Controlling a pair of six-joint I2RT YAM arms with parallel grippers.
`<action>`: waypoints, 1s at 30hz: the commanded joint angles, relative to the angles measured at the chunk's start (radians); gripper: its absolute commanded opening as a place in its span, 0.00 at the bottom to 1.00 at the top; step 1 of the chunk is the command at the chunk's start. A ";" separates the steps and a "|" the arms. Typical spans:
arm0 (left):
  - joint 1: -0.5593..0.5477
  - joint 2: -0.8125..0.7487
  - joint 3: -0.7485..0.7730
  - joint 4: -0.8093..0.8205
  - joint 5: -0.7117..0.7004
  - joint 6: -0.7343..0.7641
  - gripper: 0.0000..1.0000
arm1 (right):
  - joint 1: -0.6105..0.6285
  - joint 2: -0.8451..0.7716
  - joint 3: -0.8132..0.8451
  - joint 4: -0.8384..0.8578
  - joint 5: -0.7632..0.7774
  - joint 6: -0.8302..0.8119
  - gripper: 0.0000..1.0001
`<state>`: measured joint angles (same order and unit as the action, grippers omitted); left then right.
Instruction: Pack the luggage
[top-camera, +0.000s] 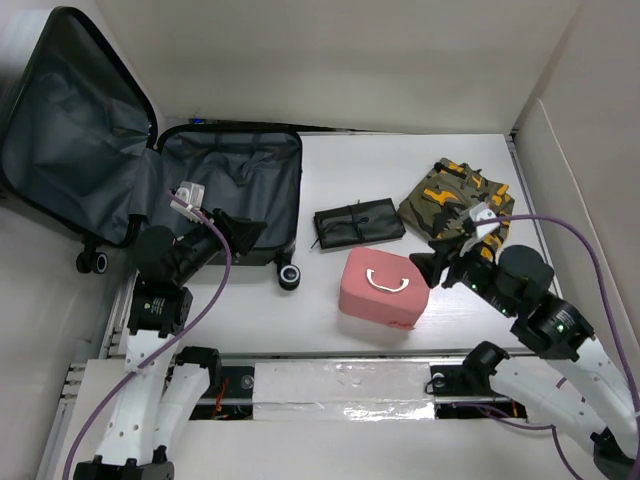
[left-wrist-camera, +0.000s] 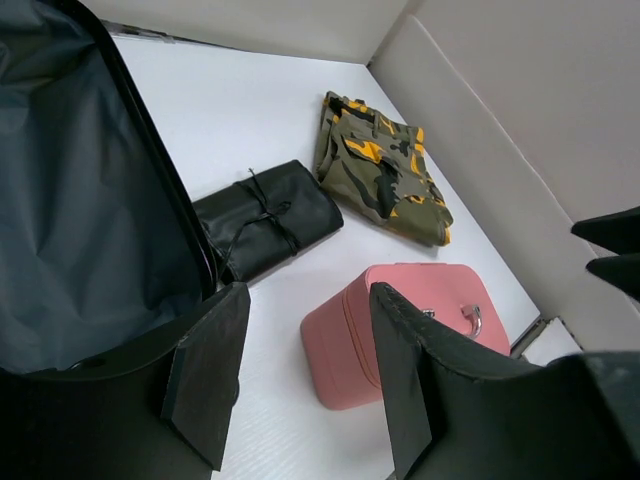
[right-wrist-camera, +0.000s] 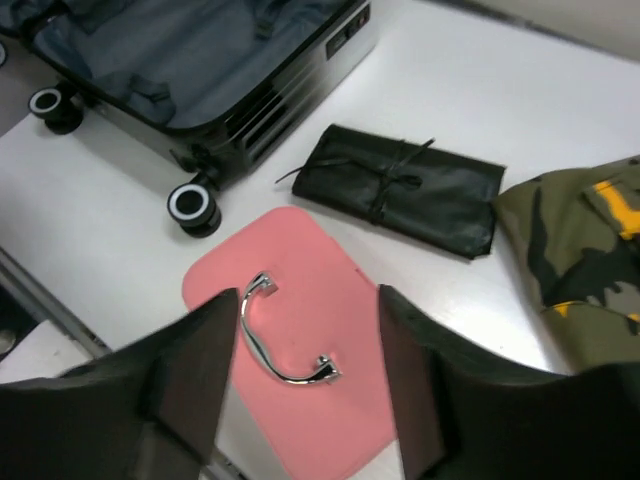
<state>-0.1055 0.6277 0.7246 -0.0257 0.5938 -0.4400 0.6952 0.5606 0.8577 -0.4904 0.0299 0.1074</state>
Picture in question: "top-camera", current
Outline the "camouflage shorts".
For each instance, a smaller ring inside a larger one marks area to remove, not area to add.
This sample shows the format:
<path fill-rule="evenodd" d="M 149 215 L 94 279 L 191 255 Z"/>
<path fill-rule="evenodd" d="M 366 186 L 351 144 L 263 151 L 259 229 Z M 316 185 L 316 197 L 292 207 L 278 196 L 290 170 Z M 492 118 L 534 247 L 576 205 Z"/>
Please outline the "camouflage shorts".
<path fill-rule="evenodd" d="M 464 233 L 462 215 L 479 203 L 498 216 L 512 215 L 515 206 L 507 184 L 443 157 L 400 202 L 397 213 L 436 249 Z"/>

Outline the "pink toiletry case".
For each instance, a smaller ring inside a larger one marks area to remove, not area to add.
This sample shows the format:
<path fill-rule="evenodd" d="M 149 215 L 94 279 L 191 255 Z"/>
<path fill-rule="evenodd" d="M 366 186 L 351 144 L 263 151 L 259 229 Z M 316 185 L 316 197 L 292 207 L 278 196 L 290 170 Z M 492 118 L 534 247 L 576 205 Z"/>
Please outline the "pink toiletry case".
<path fill-rule="evenodd" d="M 346 315 L 410 331 L 429 296 L 430 287 L 409 258 L 357 247 L 345 263 L 338 306 Z"/>

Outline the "black roll-up pouch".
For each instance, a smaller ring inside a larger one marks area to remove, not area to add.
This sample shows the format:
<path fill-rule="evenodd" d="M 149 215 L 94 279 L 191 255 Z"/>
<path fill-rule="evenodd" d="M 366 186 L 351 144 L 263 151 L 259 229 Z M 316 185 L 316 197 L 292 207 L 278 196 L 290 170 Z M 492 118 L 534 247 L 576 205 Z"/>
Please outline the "black roll-up pouch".
<path fill-rule="evenodd" d="M 311 249 L 336 249 L 401 239 L 405 226 L 391 198 L 358 202 L 317 211 L 316 239 Z"/>

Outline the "black space-print suitcase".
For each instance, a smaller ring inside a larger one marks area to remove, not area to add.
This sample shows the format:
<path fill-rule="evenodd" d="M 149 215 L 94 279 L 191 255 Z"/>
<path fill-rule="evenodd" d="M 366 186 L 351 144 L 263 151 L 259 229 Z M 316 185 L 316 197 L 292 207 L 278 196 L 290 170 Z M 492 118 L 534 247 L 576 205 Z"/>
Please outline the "black space-print suitcase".
<path fill-rule="evenodd" d="M 155 225 L 185 235 L 170 207 L 183 181 L 205 187 L 202 209 L 264 221 L 242 265 L 293 263 L 303 146 L 290 128 L 189 123 L 160 131 L 152 104 L 95 23 L 57 6 L 14 13 L 1 34 L 1 181 L 77 233 L 80 273 L 101 274 L 105 246 L 126 248 Z"/>

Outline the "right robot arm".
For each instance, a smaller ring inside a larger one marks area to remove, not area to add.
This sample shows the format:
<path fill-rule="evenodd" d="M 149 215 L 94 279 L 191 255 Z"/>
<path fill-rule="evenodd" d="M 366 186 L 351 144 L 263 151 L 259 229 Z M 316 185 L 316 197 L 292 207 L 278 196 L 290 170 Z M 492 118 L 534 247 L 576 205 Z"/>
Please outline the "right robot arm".
<path fill-rule="evenodd" d="M 467 389 L 524 405 L 578 443 L 606 478 L 638 478 L 638 384 L 625 362 L 607 354 L 585 316 L 550 292 L 554 271 L 537 251 L 516 245 L 489 260 L 478 249 L 447 246 L 409 259 L 428 286 L 461 284 L 513 319 L 516 339 L 573 388 L 558 389 L 524 371 L 503 348 L 483 341 L 460 368 Z"/>

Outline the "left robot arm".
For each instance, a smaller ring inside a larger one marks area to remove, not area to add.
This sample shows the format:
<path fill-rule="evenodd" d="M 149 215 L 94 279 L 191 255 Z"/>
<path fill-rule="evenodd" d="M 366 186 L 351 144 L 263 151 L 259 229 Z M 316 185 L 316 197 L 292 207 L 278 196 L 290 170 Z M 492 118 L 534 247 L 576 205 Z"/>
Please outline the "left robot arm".
<path fill-rule="evenodd" d="M 187 211 L 197 220 L 187 234 L 153 226 L 138 236 L 126 374 L 73 441 L 65 479 L 174 478 L 172 446 L 197 401 L 222 387 L 216 349 L 179 346 L 196 324 L 188 318 L 193 296 L 186 283 L 217 255 L 230 264 L 248 254 L 266 225 L 221 209 Z"/>

